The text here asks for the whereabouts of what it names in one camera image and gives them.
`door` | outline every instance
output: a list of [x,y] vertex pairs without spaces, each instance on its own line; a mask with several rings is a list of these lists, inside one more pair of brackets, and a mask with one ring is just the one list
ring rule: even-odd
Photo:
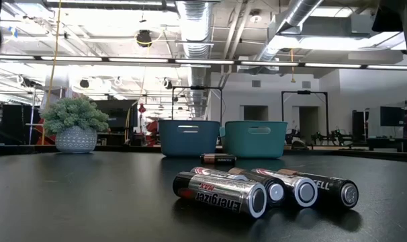
[[318,132],[318,107],[299,107],[300,134],[306,143],[312,143],[311,136]]

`energizer battery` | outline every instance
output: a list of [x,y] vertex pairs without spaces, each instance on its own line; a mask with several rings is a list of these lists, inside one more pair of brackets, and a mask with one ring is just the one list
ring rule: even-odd
[[314,180],[318,188],[318,203],[352,208],[356,206],[359,200],[359,190],[356,184],[350,180],[302,173],[288,169],[280,169],[278,172],[288,175],[299,175]]
[[173,182],[175,195],[196,200],[254,218],[263,215],[266,191],[262,184],[180,172]]
[[317,186],[310,178],[281,174],[266,169],[253,169],[252,171],[281,179],[287,187],[286,193],[294,198],[299,206],[307,208],[317,200]]
[[248,179],[244,175],[233,175],[233,174],[229,174],[224,171],[218,171],[215,169],[208,169],[208,168],[204,168],[204,167],[195,167],[190,172],[193,172],[196,174],[201,174],[201,175],[210,175],[210,176],[220,177],[220,178],[248,181]]
[[279,178],[247,171],[240,168],[232,168],[229,170],[229,173],[244,175],[250,182],[261,183],[266,188],[268,206],[279,206],[284,201],[285,184]]

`potted plant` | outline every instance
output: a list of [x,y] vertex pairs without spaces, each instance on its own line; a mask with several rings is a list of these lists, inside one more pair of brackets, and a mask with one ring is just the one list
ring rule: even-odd
[[87,98],[64,98],[41,115],[48,135],[56,135],[56,148],[63,153],[88,153],[95,149],[97,131],[108,129],[108,115]]

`wall vent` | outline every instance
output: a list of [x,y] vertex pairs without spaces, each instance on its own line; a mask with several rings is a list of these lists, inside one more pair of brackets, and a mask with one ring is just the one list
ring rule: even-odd
[[260,81],[259,80],[252,80],[251,81],[251,87],[260,87]]
[[302,88],[311,88],[311,81],[302,81]]

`doorway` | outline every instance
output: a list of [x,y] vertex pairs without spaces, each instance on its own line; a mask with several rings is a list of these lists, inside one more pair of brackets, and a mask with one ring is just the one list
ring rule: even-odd
[[243,120],[246,121],[268,121],[268,106],[250,106],[243,105],[240,107]]
[[318,132],[318,107],[299,107],[300,134],[306,143],[312,143],[311,136]]

